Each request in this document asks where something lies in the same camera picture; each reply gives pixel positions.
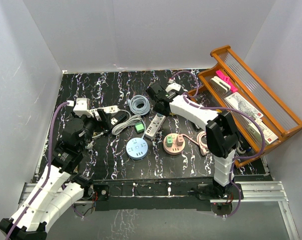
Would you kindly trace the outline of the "pink small adapter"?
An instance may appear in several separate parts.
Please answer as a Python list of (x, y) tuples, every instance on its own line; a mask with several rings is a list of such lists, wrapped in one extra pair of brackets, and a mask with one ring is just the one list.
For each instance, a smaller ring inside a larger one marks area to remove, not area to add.
[(177, 144), (178, 146), (182, 146), (182, 145), (185, 144), (183, 135), (179, 135), (179, 134), (177, 135), (177, 137), (176, 137), (176, 144)]

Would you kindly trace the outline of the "pink round power strip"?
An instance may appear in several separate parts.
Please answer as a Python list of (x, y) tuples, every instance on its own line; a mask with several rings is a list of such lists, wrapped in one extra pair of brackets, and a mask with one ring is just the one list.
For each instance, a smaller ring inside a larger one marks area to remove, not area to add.
[[(166, 146), (166, 137), (167, 137), (168, 135), (172, 135), (172, 138), (173, 138), (173, 146), (172, 146), (172, 147), (169, 147), (169, 148)], [(163, 148), (164, 148), (164, 150), (165, 150), (168, 154), (173, 155), (173, 156), (182, 153), (182, 151), (183, 151), (184, 148), (185, 148), (185, 144), (182, 145), (182, 146), (178, 146), (178, 145), (176, 144), (176, 137), (177, 137), (177, 135), (179, 135), (179, 134), (177, 134), (177, 133), (176, 133), (176, 134), (175, 134), (175, 133), (170, 133), (170, 134), (168, 134), (168, 135), (164, 138), (164, 141), (163, 141)]]

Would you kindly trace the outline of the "blue round power strip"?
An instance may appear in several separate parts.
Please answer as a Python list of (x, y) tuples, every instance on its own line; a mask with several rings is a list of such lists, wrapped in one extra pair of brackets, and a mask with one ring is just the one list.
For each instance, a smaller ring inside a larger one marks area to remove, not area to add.
[(143, 138), (132, 138), (126, 144), (126, 153), (133, 160), (141, 160), (148, 153), (148, 144)]

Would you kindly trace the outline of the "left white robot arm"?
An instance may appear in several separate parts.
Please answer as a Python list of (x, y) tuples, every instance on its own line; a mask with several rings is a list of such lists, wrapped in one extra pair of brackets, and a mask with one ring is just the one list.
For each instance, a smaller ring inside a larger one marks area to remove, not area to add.
[(111, 113), (90, 110), (67, 121), (61, 139), (50, 151), (47, 166), (21, 207), (0, 221), (0, 230), (9, 240), (46, 239), (49, 230), (63, 213), (79, 199), (93, 196), (92, 180), (72, 173), (83, 159), (83, 151), (95, 134), (111, 127)]

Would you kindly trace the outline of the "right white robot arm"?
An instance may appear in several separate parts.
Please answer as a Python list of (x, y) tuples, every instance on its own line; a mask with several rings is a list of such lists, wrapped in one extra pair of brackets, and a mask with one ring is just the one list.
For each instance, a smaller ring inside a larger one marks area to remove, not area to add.
[(224, 110), (217, 112), (203, 107), (187, 97), (182, 89), (166, 91), (161, 85), (153, 84), (146, 89), (147, 95), (155, 102), (154, 109), (165, 116), (180, 115), (205, 130), (206, 144), (214, 158), (214, 194), (226, 198), (232, 187), (240, 188), (234, 183), (235, 151), (239, 141), (239, 131), (232, 114)]

